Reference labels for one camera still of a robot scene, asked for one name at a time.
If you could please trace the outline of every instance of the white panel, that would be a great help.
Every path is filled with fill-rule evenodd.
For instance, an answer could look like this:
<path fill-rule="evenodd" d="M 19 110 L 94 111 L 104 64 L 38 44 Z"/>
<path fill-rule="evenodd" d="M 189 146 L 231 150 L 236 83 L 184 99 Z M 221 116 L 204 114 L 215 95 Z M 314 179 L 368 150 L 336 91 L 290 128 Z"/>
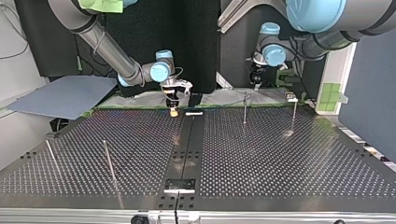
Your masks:
<path fill-rule="evenodd" d="M 323 78 L 320 83 L 318 102 L 320 104 L 320 97 L 322 94 L 323 84 L 325 83 L 339 83 L 341 84 L 341 93 L 344 94 L 349 78 L 350 69 L 355 57 L 357 44 L 354 43 L 348 48 L 332 51 L 329 53 L 325 68 L 323 72 Z M 338 115 L 340 113 L 341 103 L 338 103 L 335 112 L 324 112 L 317 111 L 320 115 Z"/>
<path fill-rule="evenodd" d="M 14 1 L 0 0 L 15 8 Z M 0 10 L 0 58 L 23 51 L 26 42 L 16 33 L 5 18 L 3 11 L 13 24 L 21 29 L 20 23 L 9 9 Z M 21 154 L 31 150 L 44 140 L 50 132 L 50 118 L 14 113 L 2 108 L 18 97 L 45 85 L 38 74 L 35 60 L 28 49 L 11 59 L 0 59 L 0 170 L 15 161 Z"/>
<path fill-rule="evenodd" d="M 11 0 L 1 0 L 15 8 Z M 20 23 L 15 15 L 1 7 L 13 24 L 21 29 Z M 0 58 L 21 52 L 26 42 L 16 33 L 11 24 L 0 11 Z M 32 52 L 28 49 L 22 55 L 0 60 L 0 101 L 12 98 L 15 95 L 34 90 L 45 85 L 43 77 L 40 77 Z"/>
<path fill-rule="evenodd" d="M 0 119 L 0 170 L 44 141 L 52 118 L 11 113 Z"/>

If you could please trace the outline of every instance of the perforated metal table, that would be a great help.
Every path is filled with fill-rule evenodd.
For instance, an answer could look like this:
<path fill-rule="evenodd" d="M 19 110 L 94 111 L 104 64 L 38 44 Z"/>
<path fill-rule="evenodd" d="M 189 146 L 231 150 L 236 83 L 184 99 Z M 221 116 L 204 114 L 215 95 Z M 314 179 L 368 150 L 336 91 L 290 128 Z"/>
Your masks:
<path fill-rule="evenodd" d="M 1 171 L 0 207 L 396 214 L 396 174 L 325 118 L 243 113 L 96 111 L 50 141 L 57 160 L 43 144 Z M 195 180 L 195 193 L 165 194 L 169 179 Z"/>

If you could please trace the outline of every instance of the white wall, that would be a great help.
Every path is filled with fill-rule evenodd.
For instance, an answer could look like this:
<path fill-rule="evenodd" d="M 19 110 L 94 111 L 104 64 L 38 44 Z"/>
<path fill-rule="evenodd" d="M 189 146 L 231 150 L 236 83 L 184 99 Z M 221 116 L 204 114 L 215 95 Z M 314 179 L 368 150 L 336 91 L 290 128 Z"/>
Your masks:
<path fill-rule="evenodd" d="M 0 1 L 15 8 L 13 0 Z M 15 16 L 8 9 L 6 13 L 21 29 Z M 18 36 L 0 11 L 0 58 L 21 52 L 25 45 L 26 42 Z M 40 144 L 44 140 L 44 135 L 50 132 L 51 118 L 14 113 L 4 109 L 4 106 L 18 97 L 43 85 L 45 80 L 38 73 L 30 49 L 21 56 L 0 60 L 0 170 L 25 151 Z"/>

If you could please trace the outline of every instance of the vertical metal post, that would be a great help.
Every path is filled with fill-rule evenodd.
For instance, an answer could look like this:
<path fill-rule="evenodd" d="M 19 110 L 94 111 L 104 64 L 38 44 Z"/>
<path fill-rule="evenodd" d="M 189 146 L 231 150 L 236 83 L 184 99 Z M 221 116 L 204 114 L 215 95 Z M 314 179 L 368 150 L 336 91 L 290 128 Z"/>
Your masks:
<path fill-rule="evenodd" d="M 53 154 L 52 146 L 50 145 L 50 141 L 46 140 L 46 143 L 47 143 L 47 147 L 49 149 L 50 156 L 52 157 L 53 160 L 56 160 L 55 154 Z"/>
<path fill-rule="evenodd" d="M 294 103 L 293 120 L 295 120 L 295 119 L 296 119 L 296 113 L 297 113 L 297 104 L 298 104 L 298 102 L 295 102 L 295 103 Z"/>
<path fill-rule="evenodd" d="M 244 124 L 247 124 L 248 121 L 248 95 L 245 93 L 245 99 L 244 99 Z"/>
<path fill-rule="evenodd" d="M 117 181 L 116 174 L 114 173 L 114 169 L 113 169 L 113 162 L 111 161 L 110 152 L 108 150 L 108 144 L 107 144 L 106 140 L 103 140 L 103 146 L 105 148 L 105 153 L 106 153 L 106 156 L 107 156 L 108 167 L 110 168 L 111 175 L 113 177 L 113 180 Z"/>

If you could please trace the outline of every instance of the gray wall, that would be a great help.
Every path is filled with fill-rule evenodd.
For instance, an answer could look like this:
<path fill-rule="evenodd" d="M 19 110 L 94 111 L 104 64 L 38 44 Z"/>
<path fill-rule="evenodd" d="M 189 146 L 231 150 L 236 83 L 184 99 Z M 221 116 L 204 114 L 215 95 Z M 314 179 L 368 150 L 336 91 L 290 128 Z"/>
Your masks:
<path fill-rule="evenodd" d="M 396 30 L 358 44 L 340 121 L 396 161 Z"/>

